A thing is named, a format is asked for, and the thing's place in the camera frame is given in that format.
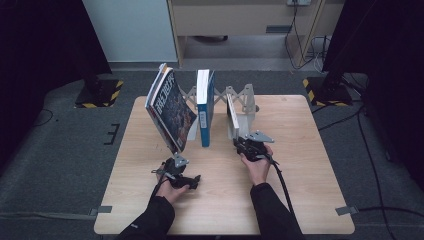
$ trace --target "tripod base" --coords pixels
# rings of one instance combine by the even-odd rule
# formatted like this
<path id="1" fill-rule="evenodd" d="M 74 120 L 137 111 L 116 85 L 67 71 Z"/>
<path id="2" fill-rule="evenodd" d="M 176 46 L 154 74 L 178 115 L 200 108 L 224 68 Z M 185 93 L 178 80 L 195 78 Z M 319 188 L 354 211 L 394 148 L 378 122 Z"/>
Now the tripod base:
<path id="1" fill-rule="evenodd" d="M 303 80 L 309 100 L 314 106 L 346 106 L 352 105 L 352 98 L 345 86 L 339 85 L 333 91 L 324 89 L 323 77 L 308 77 Z"/>
<path id="2" fill-rule="evenodd" d="M 115 103 L 121 90 L 121 80 L 99 80 L 101 88 L 98 93 L 92 94 L 86 86 L 81 90 L 75 101 L 76 108 L 110 107 Z"/>

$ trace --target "bookend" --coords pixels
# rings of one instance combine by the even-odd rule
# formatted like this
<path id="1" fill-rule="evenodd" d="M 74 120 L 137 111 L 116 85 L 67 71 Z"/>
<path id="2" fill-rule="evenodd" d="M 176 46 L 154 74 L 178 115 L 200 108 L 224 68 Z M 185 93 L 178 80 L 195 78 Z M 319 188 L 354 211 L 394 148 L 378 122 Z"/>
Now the bookend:
<path id="1" fill-rule="evenodd" d="M 193 86 L 188 93 L 184 92 L 180 88 L 180 91 L 185 99 L 185 101 L 189 101 L 195 106 L 197 109 L 197 103 L 196 103 L 196 86 Z M 255 113 L 259 111 L 259 107 L 255 104 L 255 95 L 253 92 L 253 85 L 252 84 L 246 84 L 244 86 L 244 89 L 237 93 L 232 86 L 227 86 L 223 92 L 219 92 L 215 88 L 215 102 L 216 104 L 219 101 L 223 101 L 224 103 L 227 103 L 227 93 L 231 94 L 232 99 L 231 101 L 239 102 L 242 106 L 241 110 L 243 114 L 237 114 L 237 119 L 239 122 L 239 134 L 241 136 L 245 136 L 250 133 L 250 127 L 252 125 L 253 120 L 255 119 Z M 188 136 L 188 140 L 194 140 L 196 137 L 196 129 L 197 129 L 197 122 L 193 123 L 192 129 L 190 129 L 190 133 Z"/>

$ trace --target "hazard tape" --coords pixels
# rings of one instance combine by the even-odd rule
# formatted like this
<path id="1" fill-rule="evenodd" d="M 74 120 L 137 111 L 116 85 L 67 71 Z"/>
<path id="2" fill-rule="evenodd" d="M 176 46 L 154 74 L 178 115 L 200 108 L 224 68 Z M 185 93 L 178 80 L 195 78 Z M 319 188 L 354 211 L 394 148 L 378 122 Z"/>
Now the hazard tape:
<path id="1" fill-rule="evenodd" d="M 308 94 L 309 101 L 311 101 L 312 106 L 349 106 L 348 102 L 343 101 L 318 101 L 315 98 L 315 94 L 312 91 L 308 79 L 303 79 L 303 86 L 306 89 L 306 93 Z"/>
<path id="2" fill-rule="evenodd" d="M 124 81 L 122 81 L 122 80 L 119 80 L 116 83 L 115 90 L 114 90 L 113 94 L 111 95 L 109 102 L 102 102 L 102 103 L 85 102 L 85 103 L 75 104 L 75 107 L 76 108 L 111 107 L 115 103 L 116 98 L 118 97 L 119 92 L 121 91 L 123 84 L 124 84 Z"/>

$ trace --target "hand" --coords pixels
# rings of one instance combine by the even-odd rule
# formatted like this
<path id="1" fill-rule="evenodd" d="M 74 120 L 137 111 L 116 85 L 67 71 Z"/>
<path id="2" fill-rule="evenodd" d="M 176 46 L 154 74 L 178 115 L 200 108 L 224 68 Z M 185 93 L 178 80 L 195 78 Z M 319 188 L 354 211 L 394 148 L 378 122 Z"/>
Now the hand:
<path id="1" fill-rule="evenodd" d="M 272 149 L 265 145 L 268 154 L 272 155 Z M 256 186 L 258 184 L 266 182 L 266 178 L 268 176 L 269 167 L 271 164 L 266 158 L 258 160 L 256 162 L 251 162 L 247 160 L 246 156 L 243 153 L 240 153 L 241 161 L 246 165 L 249 170 L 249 178 L 252 181 L 253 185 Z"/>
<path id="2" fill-rule="evenodd" d="M 160 175 L 156 174 L 156 177 L 158 181 L 160 180 Z M 171 183 L 169 182 L 168 178 L 166 176 L 163 176 L 162 178 L 162 184 L 159 187 L 158 192 L 156 193 L 156 196 L 159 197 L 165 197 L 166 200 L 168 200 L 169 203 L 174 204 L 177 199 L 185 192 L 187 192 L 190 185 L 185 185 L 182 188 L 175 189 L 172 187 Z"/>

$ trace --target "wall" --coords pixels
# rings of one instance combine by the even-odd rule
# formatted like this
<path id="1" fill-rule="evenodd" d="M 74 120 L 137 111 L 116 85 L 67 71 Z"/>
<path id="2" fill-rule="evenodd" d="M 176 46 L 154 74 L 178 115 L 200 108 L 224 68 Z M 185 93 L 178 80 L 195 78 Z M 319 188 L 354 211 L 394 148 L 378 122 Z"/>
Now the wall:
<path id="1" fill-rule="evenodd" d="M 176 62 L 166 0 L 83 0 L 109 62 Z"/>

